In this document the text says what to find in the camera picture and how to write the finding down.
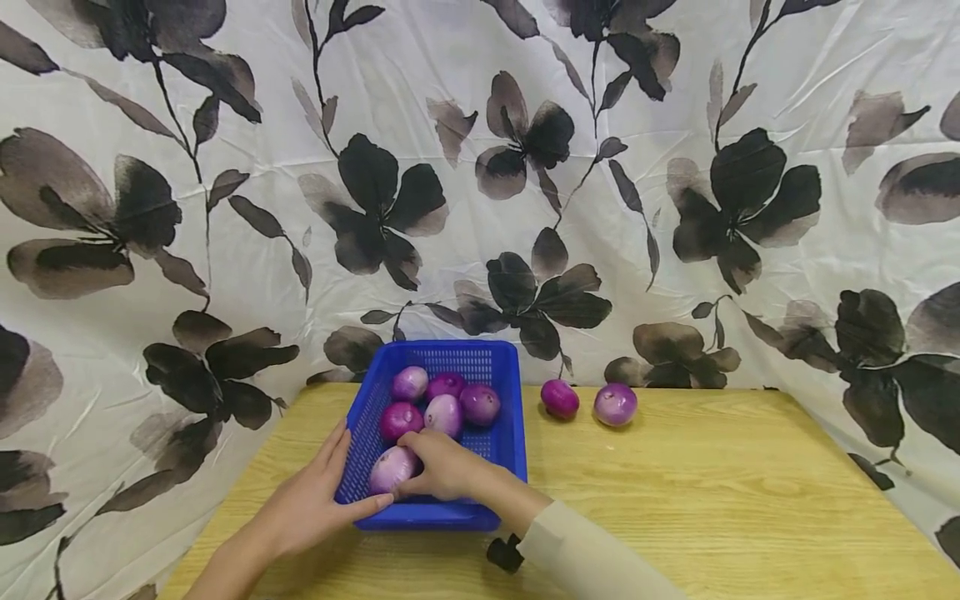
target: beige sleeve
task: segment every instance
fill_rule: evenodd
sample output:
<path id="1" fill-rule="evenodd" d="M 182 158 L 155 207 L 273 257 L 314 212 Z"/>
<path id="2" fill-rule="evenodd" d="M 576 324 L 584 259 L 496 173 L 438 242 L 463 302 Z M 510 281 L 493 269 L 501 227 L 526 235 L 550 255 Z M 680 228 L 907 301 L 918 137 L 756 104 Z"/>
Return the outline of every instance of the beige sleeve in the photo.
<path id="1" fill-rule="evenodd" d="M 685 600 L 686 594 L 620 540 L 554 501 L 517 547 L 577 600 Z"/>

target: purple onion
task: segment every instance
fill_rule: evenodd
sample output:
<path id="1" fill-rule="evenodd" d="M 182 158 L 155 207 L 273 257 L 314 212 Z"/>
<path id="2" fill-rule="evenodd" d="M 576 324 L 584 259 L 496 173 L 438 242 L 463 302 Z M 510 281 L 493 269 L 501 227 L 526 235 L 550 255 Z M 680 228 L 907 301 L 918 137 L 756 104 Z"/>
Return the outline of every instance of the purple onion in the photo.
<path id="1" fill-rule="evenodd" d="M 571 420 L 580 410 L 580 398 L 570 384 L 562 379 L 551 379 L 540 388 L 540 399 L 546 412 L 557 419 Z"/>
<path id="2" fill-rule="evenodd" d="M 388 449 L 373 463 L 370 471 L 370 495 L 390 493 L 414 476 L 420 459 L 413 450 L 398 445 Z"/>
<path id="3" fill-rule="evenodd" d="M 398 402 L 416 402 L 426 391 L 427 379 L 423 367 L 407 367 L 394 377 L 390 396 Z"/>
<path id="4" fill-rule="evenodd" d="M 460 409 L 460 400 L 450 394 L 440 394 L 430 400 L 423 413 L 426 428 L 439 431 L 454 440 L 464 431 L 464 415 Z"/>
<path id="5" fill-rule="evenodd" d="M 472 383 L 460 393 L 460 408 L 464 411 L 464 419 L 487 427 L 500 412 L 500 396 L 490 386 Z"/>
<path id="6" fill-rule="evenodd" d="M 426 385 L 426 399 L 433 398 L 442 394 L 450 394 L 453 397 L 460 397 L 467 382 L 464 378 L 455 372 L 442 372 Z"/>
<path id="7" fill-rule="evenodd" d="M 380 435 L 387 442 L 396 442 L 408 431 L 420 431 L 423 417 L 410 402 L 394 402 L 380 415 Z"/>
<path id="8" fill-rule="evenodd" d="M 605 425 L 622 427 L 636 413 L 636 394 L 622 383 L 608 383 L 597 392 L 593 413 Z"/>

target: right hand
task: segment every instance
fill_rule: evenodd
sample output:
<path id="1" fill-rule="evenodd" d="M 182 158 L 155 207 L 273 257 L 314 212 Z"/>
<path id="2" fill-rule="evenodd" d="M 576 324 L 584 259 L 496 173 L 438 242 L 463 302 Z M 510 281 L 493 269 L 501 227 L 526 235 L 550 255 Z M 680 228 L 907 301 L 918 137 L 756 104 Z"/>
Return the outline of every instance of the right hand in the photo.
<path id="1" fill-rule="evenodd" d="M 494 469 L 480 455 L 432 429 L 408 432 L 397 445 L 410 448 L 423 461 L 420 476 L 397 486 L 400 496 L 432 495 L 443 501 L 471 497 L 474 482 Z"/>

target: left hand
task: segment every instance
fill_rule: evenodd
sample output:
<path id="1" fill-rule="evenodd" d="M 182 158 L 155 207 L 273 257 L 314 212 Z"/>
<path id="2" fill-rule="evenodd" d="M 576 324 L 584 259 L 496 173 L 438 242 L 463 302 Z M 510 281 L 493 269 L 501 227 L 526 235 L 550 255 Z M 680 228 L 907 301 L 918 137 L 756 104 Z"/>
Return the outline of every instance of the left hand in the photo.
<path id="1" fill-rule="evenodd" d="M 350 448 L 350 432 L 340 420 L 317 456 L 286 480 L 245 526 L 251 543 L 271 549 L 273 558 L 312 548 L 351 523 L 390 506 L 394 497 L 381 494 L 352 504 L 338 504 L 333 494 L 340 486 Z"/>

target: black object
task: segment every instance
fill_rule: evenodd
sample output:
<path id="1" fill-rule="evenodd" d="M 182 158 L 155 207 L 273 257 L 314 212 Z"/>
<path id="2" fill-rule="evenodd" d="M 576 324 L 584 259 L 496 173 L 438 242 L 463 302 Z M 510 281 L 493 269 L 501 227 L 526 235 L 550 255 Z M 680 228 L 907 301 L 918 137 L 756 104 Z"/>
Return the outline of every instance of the black object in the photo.
<path id="1" fill-rule="evenodd" d="M 519 543 L 520 538 L 515 534 L 511 534 L 507 541 L 497 538 L 487 547 L 487 560 L 511 575 L 515 574 L 523 564 L 523 556 L 516 549 Z"/>

